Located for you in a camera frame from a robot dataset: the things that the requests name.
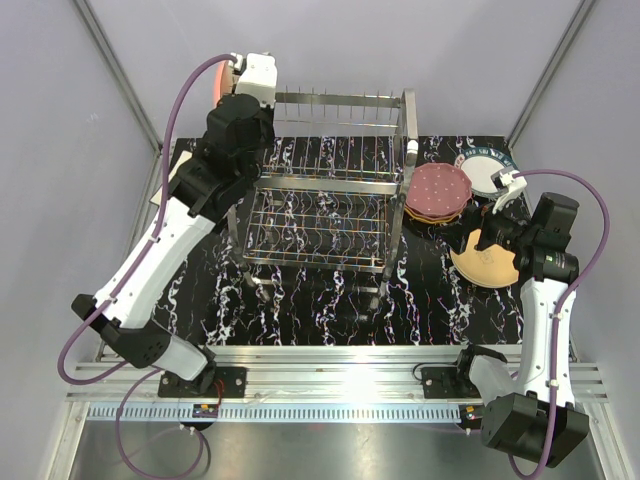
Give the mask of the yellow dotted plate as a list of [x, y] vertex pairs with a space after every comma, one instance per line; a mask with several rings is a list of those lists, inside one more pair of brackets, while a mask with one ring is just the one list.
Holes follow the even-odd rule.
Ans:
[[427, 224], [427, 225], [443, 225], [443, 224], [448, 224], [451, 222], [454, 222], [456, 219], [458, 219], [461, 214], [462, 214], [462, 210], [459, 210], [457, 212], [454, 212], [452, 215], [449, 216], [444, 216], [444, 217], [427, 217], [424, 216], [422, 214], [417, 213], [416, 211], [412, 210], [411, 208], [409, 208], [408, 206], [406, 206], [404, 208], [404, 213], [412, 220], [423, 223], [423, 224]]

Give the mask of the pink dotted plate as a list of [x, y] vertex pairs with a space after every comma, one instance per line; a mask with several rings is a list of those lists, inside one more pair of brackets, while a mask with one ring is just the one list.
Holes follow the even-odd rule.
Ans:
[[471, 197], [471, 181], [461, 169], [426, 163], [414, 170], [406, 205], [425, 217], [448, 217], [463, 209]]

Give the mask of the pink round plate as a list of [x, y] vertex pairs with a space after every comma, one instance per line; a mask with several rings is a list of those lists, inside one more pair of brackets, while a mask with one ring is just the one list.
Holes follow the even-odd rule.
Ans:
[[217, 65], [213, 84], [213, 106], [226, 95], [232, 94], [234, 89], [233, 61], [220, 62]]

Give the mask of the beige tan round plate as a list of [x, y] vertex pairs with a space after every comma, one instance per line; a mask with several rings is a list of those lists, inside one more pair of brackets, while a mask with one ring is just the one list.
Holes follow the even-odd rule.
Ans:
[[519, 279], [519, 272], [513, 265], [515, 255], [499, 245], [477, 250], [480, 233], [480, 229], [470, 233], [466, 248], [461, 254], [450, 249], [455, 269], [477, 286], [504, 288], [515, 284]]

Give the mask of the teal-rimmed lettered plate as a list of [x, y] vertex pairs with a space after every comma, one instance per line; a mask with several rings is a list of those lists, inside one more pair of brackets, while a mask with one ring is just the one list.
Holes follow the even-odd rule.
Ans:
[[460, 153], [454, 166], [464, 172], [471, 181], [474, 196], [486, 199], [497, 199], [500, 196], [492, 176], [505, 169], [517, 169], [512, 158], [491, 147], [474, 147]]

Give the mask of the square black-rimmed plate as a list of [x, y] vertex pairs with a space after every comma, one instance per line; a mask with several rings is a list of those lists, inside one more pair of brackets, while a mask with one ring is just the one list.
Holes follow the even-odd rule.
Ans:
[[[181, 152], [181, 154], [178, 157], [178, 159], [176, 160], [175, 164], [173, 165], [173, 167], [169, 171], [169, 174], [168, 174], [168, 177], [167, 177], [167, 184], [170, 184], [171, 180], [176, 175], [176, 173], [179, 170], [179, 168], [181, 167], [181, 165], [183, 163], [185, 163], [186, 161], [188, 161], [191, 157], [192, 157], [192, 153], [191, 152], [189, 152], [189, 151], [182, 151]], [[160, 206], [161, 205], [162, 192], [163, 191], [164, 191], [163, 183], [160, 183], [160, 185], [159, 185], [158, 189], [156, 190], [156, 192], [150, 197], [149, 202], [151, 204], [153, 204], [153, 205]]]

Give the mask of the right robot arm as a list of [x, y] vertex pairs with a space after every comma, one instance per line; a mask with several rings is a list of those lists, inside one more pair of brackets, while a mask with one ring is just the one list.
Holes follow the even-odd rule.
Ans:
[[470, 205], [452, 245], [460, 253], [478, 232], [476, 250], [500, 246], [515, 256], [524, 320], [517, 374], [510, 374], [503, 354], [469, 346], [458, 355], [452, 376], [458, 393], [479, 394], [483, 401], [482, 443], [511, 461], [536, 463], [536, 474], [558, 466], [589, 433], [587, 415], [575, 407], [568, 360], [580, 267], [566, 249], [578, 209], [577, 201], [545, 192], [532, 218], [520, 225], [490, 204]]

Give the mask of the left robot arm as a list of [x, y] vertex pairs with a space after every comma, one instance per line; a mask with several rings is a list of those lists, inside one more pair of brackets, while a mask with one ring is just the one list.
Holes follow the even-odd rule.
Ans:
[[153, 322], [152, 311], [189, 253], [259, 178], [259, 157], [275, 138], [272, 107], [249, 94], [223, 96], [206, 122], [194, 152], [169, 179], [165, 207], [145, 238], [109, 284], [71, 304], [124, 361], [178, 376], [194, 397], [214, 388], [214, 355]]

